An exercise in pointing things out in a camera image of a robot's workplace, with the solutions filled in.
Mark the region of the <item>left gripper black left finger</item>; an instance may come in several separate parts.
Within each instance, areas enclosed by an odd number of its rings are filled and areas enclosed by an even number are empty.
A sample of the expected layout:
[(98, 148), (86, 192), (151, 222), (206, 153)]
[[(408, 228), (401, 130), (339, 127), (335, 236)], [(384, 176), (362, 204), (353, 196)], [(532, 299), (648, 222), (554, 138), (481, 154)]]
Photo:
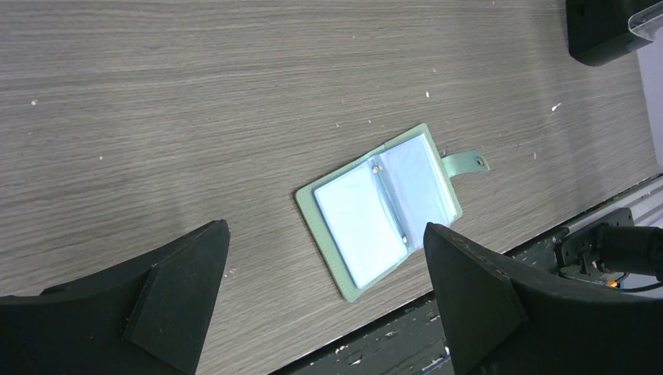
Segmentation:
[(229, 242), (214, 220), (39, 295), (2, 297), (2, 373), (194, 374)]

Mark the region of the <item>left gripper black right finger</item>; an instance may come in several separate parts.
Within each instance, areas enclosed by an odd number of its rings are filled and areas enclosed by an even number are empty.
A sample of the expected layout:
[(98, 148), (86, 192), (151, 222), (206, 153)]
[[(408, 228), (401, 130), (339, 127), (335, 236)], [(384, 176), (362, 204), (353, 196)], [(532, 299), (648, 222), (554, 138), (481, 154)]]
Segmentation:
[(441, 224), (424, 246), (455, 373), (661, 373), (661, 300), (554, 276)]

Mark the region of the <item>green card holder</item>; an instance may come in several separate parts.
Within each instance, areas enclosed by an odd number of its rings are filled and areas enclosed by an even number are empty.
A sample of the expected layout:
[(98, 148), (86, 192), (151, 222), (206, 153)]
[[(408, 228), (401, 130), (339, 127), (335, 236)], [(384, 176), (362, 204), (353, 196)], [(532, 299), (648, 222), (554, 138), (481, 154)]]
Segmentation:
[(300, 188), (295, 200), (343, 298), (423, 247), (427, 223), (463, 214), (452, 177), (490, 169), (478, 150), (442, 156), (426, 123)]

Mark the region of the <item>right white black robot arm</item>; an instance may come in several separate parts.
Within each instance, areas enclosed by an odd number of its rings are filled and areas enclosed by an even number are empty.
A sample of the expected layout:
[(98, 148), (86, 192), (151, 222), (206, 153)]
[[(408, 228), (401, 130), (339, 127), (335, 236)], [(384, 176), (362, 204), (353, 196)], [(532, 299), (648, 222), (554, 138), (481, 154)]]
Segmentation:
[[(662, 287), (662, 229), (637, 227), (628, 208), (619, 208), (563, 237), (555, 246), (559, 277), (602, 284), (626, 293)], [(632, 274), (655, 277), (645, 286), (624, 288)]]

